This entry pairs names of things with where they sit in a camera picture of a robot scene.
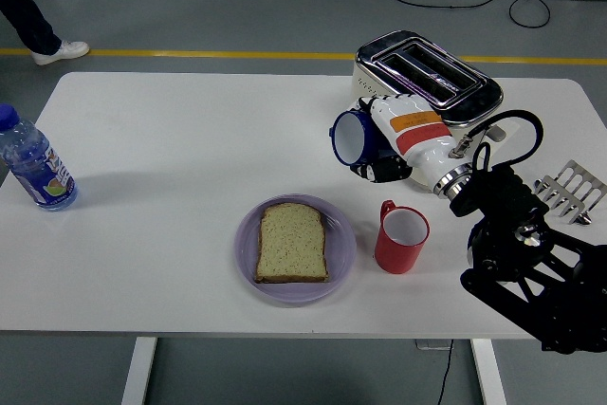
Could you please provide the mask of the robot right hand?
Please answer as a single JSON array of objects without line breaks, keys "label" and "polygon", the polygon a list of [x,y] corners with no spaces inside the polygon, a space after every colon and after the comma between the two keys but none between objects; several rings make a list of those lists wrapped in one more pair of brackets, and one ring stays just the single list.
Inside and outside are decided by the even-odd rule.
[{"label": "robot right hand", "polygon": [[469,172],[468,158],[450,156],[457,141],[422,97],[415,94],[360,97],[353,107],[371,116],[392,149],[414,169],[414,180],[429,189],[434,189],[451,172]]}]

